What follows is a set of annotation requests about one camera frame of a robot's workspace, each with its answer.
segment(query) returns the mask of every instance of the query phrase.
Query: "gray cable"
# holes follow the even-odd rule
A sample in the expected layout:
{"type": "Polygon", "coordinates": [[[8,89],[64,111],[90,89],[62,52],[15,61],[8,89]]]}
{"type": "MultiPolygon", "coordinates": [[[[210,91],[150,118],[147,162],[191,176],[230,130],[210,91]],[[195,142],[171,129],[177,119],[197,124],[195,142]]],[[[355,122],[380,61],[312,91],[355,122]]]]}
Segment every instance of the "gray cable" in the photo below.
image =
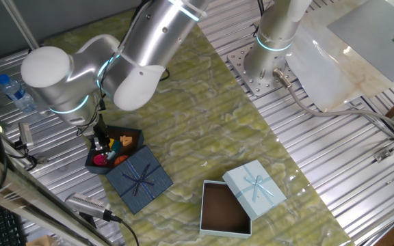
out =
{"type": "MultiPolygon", "coordinates": [[[[315,116],[331,117],[331,116],[347,115],[347,114],[361,114],[361,115],[372,116],[372,117],[375,117],[375,118],[380,118],[381,120],[385,120],[386,122],[388,122],[388,123],[390,123],[390,124],[392,124],[394,126],[394,120],[392,120],[392,119],[390,119],[390,118],[388,118],[388,117],[386,117],[384,115],[380,115],[379,113],[374,113],[374,112],[366,111],[366,110],[346,110],[346,111],[325,112],[325,113],[324,112],[316,112],[316,111],[313,111],[313,110],[309,109],[308,107],[303,105],[303,103],[300,102],[299,98],[296,96],[296,93],[294,93],[293,88],[288,87],[288,91],[290,92],[290,94],[293,97],[293,99],[295,100],[295,102],[299,105],[299,107],[301,107],[306,112],[308,112],[308,113],[310,113],[312,115],[315,115],[315,116]]],[[[384,216],[382,216],[381,218],[379,218],[376,221],[374,221],[372,224],[370,224],[367,227],[363,228],[360,232],[358,232],[357,234],[355,234],[352,237],[352,240],[353,241],[357,241],[359,238],[361,238],[362,236],[366,235],[368,232],[372,231],[375,227],[377,227],[380,224],[384,223],[387,219],[390,219],[393,215],[394,215],[394,209],[392,209],[391,211],[386,213],[384,216]]]]}
{"type": "Polygon", "coordinates": [[[299,105],[299,107],[301,107],[306,112],[308,112],[308,113],[310,113],[312,115],[315,115],[315,116],[332,117],[332,116],[347,115],[347,114],[361,114],[361,115],[372,116],[372,117],[375,117],[375,118],[380,118],[381,120],[385,120],[386,122],[388,122],[389,124],[392,124],[394,126],[394,120],[388,118],[385,115],[381,115],[379,113],[374,113],[372,111],[367,111],[367,110],[345,110],[345,111],[337,111],[337,112],[316,112],[316,111],[313,111],[313,110],[309,109],[308,107],[303,105],[302,102],[300,102],[299,98],[296,96],[296,93],[294,93],[293,88],[289,87],[288,91],[293,96],[293,99],[299,105]]]}

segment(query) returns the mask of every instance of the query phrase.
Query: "green marble table surface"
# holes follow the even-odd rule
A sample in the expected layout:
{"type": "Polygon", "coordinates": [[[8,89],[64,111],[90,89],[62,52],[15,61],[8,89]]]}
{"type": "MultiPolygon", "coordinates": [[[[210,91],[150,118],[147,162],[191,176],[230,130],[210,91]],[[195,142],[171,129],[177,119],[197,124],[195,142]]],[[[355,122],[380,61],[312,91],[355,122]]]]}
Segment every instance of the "green marble table surface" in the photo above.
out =
{"type": "MultiPolygon", "coordinates": [[[[45,42],[74,53],[90,38],[109,33],[121,39],[126,12],[63,33],[45,42]]],[[[141,245],[352,245],[229,69],[201,32],[192,29],[141,109],[125,112],[106,100],[107,124],[144,131],[174,184],[133,215],[104,176],[112,210],[136,232],[141,245]],[[253,221],[249,239],[199,235],[203,180],[221,180],[235,167],[258,159],[287,200],[253,221]]],[[[130,232],[121,227],[128,245],[130,232]]]]}

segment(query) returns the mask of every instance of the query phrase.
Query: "ribbon bow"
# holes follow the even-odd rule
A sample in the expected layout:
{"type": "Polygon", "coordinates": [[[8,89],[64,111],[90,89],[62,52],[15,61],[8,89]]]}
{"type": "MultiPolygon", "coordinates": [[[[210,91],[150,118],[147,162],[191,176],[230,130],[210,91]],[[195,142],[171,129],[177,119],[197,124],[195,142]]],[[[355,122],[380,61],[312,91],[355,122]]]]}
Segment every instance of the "ribbon bow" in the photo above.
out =
{"type": "Polygon", "coordinates": [[[267,194],[271,195],[272,197],[274,197],[274,195],[267,190],[262,184],[270,181],[272,179],[272,177],[268,177],[265,180],[263,180],[263,177],[261,175],[258,175],[257,178],[253,178],[252,173],[249,171],[249,169],[244,165],[243,166],[244,169],[247,171],[247,173],[249,174],[250,177],[245,177],[245,179],[247,180],[247,182],[249,182],[250,184],[252,184],[252,186],[249,186],[247,188],[245,188],[244,190],[240,191],[235,197],[239,198],[241,195],[243,195],[245,192],[253,189],[253,197],[252,200],[253,202],[256,202],[257,200],[257,194],[258,194],[258,189],[261,190],[261,192],[263,193],[264,197],[267,198],[267,200],[269,201],[269,203],[274,206],[274,203],[271,201],[270,197],[268,197],[267,194]]]}
{"type": "Polygon", "coordinates": [[[273,202],[271,201],[271,199],[268,198],[268,196],[267,196],[265,193],[269,193],[272,197],[274,197],[274,195],[262,185],[262,183],[263,183],[263,177],[262,177],[261,175],[258,175],[258,176],[257,176],[257,179],[256,179],[255,181],[253,181],[253,180],[252,180],[251,178],[249,178],[249,177],[246,177],[246,180],[247,180],[250,184],[254,185],[254,189],[253,189],[253,198],[252,198],[252,201],[253,201],[253,202],[256,202],[256,200],[257,200],[257,194],[258,194],[258,189],[260,189],[261,192],[264,194],[264,196],[267,198],[267,200],[270,202],[270,204],[272,204],[272,206],[274,206],[274,204],[273,204],[273,202]]]}
{"type": "Polygon", "coordinates": [[[134,196],[136,196],[137,195],[137,191],[138,191],[138,189],[139,189],[139,187],[140,187],[140,185],[141,184],[148,184],[148,185],[155,185],[155,183],[153,182],[153,181],[151,181],[151,180],[147,180],[147,177],[152,173],[150,173],[150,174],[147,174],[147,171],[148,171],[148,168],[150,167],[150,164],[148,164],[146,167],[145,167],[145,169],[144,169],[144,171],[142,172],[142,174],[141,174],[141,176],[138,176],[138,174],[136,175],[136,177],[137,177],[137,179],[136,178],[132,178],[132,177],[130,177],[129,175],[127,175],[127,174],[122,174],[124,177],[126,177],[126,178],[128,178],[129,180],[132,180],[135,184],[134,184],[134,186],[135,186],[135,188],[134,188],[134,190],[133,190],[133,195],[134,196]]]}

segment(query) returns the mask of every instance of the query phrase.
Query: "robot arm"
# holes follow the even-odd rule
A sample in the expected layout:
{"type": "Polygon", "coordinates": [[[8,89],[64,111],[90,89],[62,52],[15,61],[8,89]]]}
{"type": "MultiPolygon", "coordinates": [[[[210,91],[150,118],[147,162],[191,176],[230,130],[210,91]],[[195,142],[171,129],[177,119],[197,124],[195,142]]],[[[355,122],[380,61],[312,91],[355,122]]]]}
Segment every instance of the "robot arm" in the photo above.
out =
{"type": "MultiPolygon", "coordinates": [[[[107,151],[107,129],[97,113],[102,96],[95,92],[103,90],[126,111],[146,104],[210,1],[144,0],[123,42],[99,35],[72,55],[42,47],[25,58],[21,76],[50,110],[83,129],[97,150],[107,151]]],[[[254,47],[244,60],[251,77],[271,81],[273,71],[285,66],[285,54],[310,2],[276,0],[265,11],[254,47]]]]}
{"type": "Polygon", "coordinates": [[[143,2],[122,44],[111,35],[99,35],[72,55],[42,47],[25,58],[21,76],[63,121],[83,128],[97,149],[107,148],[105,127],[94,129],[104,124],[97,114],[101,96],[95,92],[101,87],[122,110],[142,107],[209,2],[143,2]]]}

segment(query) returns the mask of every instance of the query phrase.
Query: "bottle cap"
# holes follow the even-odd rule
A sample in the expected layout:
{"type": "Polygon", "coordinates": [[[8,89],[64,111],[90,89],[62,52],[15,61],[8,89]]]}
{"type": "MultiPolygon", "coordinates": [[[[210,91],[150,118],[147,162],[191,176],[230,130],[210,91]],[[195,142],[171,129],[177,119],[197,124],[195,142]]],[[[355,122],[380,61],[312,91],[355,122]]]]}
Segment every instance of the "bottle cap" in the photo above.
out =
{"type": "Polygon", "coordinates": [[[6,74],[0,75],[0,84],[5,85],[6,83],[10,82],[10,77],[6,74]]]}

